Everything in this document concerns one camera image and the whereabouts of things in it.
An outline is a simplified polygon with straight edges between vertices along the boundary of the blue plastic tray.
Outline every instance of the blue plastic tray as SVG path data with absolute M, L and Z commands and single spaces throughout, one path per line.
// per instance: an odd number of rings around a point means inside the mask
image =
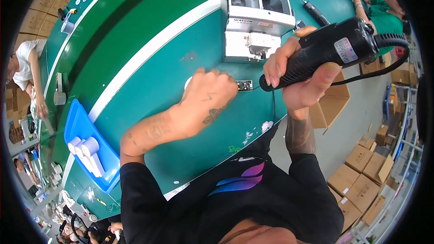
M 66 119 L 65 132 L 63 133 L 65 143 L 68 145 L 73 138 L 88 139 L 94 137 L 99 144 L 98 157 L 101 165 L 104 168 L 102 177 L 95 177 L 89 172 L 77 155 L 74 155 L 75 160 L 80 164 L 83 171 L 95 183 L 102 192 L 108 194 L 113 187 L 119 182 L 120 159 L 119 156 L 108 145 L 106 140 L 101 136 L 99 131 L 90 121 L 89 116 L 83 106 L 77 99 L 74 99 L 69 108 L 68 118 Z

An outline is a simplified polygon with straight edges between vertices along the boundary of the circuit board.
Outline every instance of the circuit board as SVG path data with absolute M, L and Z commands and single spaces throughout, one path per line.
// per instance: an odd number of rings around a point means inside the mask
M 252 91 L 253 90 L 253 82 L 251 80 L 236 80 L 236 84 L 238 84 L 238 91 Z

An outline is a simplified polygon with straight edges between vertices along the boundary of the green workbench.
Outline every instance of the green workbench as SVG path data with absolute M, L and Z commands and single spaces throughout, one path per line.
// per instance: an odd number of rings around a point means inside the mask
M 41 66 L 47 70 L 42 77 L 48 79 L 46 102 L 51 111 L 50 121 L 57 129 L 49 136 L 41 125 L 41 160 L 44 168 L 51 161 L 65 168 L 69 151 L 63 139 L 63 129 L 69 106 L 78 99 L 87 112 L 96 103 L 105 106 L 98 115 L 91 115 L 95 126 L 119 153 L 122 134 L 134 123 L 160 111 L 164 111 L 181 99 L 186 80 L 198 67 L 207 70 L 217 68 L 226 71 L 236 80 L 253 80 L 257 86 L 263 74 L 262 65 L 255 63 L 222 63 L 220 10 L 215 10 L 193 23 L 171 39 L 141 66 L 132 76 L 124 77 L 122 87 L 110 99 L 100 98 L 106 86 L 115 78 L 128 61 L 161 30 L 208 0 L 98 0 L 70 36 L 58 61 L 67 35 L 60 33 L 58 22 L 41 56 Z M 343 21 L 355 15 L 351 0 L 309 0 L 333 22 Z M 80 3 L 82 11 L 90 2 Z M 291 0 L 296 20 L 318 26 L 302 8 L 300 0 Z M 76 7 L 73 2 L 68 5 Z M 71 16 L 79 19 L 79 14 Z M 285 41 L 291 33 L 284 35 Z M 64 91 L 68 100 L 64 106 L 54 106 L 55 73 L 63 74 Z M 276 91 L 276 121 L 286 115 L 280 91 Z M 218 120 L 199 135 L 160 145 L 145 155 L 146 165 L 155 176 L 163 194 L 191 181 L 208 169 L 235 154 L 234 148 L 243 148 L 261 135 L 261 126 L 272 121 L 272 94 L 261 89 L 239 93 L 221 113 Z M 85 192 L 94 188 L 95 197 L 107 206 L 89 201 Z M 111 193 L 104 194 L 73 162 L 65 189 L 80 204 L 85 204 L 99 219 L 120 212 L 121 189 L 118 183 Z

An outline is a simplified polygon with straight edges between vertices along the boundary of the concrete floor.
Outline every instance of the concrete floor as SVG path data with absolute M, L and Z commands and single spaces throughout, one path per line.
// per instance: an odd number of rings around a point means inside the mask
M 360 74 L 359 66 L 343 69 L 345 78 Z M 372 77 L 348 84 L 350 100 L 326 129 L 315 129 L 316 156 L 324 178 L 328 179 L 334 171 L 347 159 L 356 142 L 363 135 L 375 138 L 377 129 L 382 123 L 382 102 L 387 85 L 391 82 L 390 74 Z M 291 165 L 290 156 L 285 146 L 286 117 L 282 119 L 276 135 L 271 140 L 270 156 L 274 164 L 288 172 Z

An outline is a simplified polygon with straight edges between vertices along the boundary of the tattooed arm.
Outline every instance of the tattooed arm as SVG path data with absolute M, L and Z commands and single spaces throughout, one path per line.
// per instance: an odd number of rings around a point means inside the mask
M 298 154 L 315 154 L 315 137 L 309 117 L 309 108 L 288 111 L 285 143 L 291 160 Z
M 237 93 L 238 86 L 229 74 L 197 69 L 178 104 L 125 132 L 121 138 L 121 166 L 129 162 L 144 164 L 144 153 L 152 148 L 197 135 L 216 120 Z

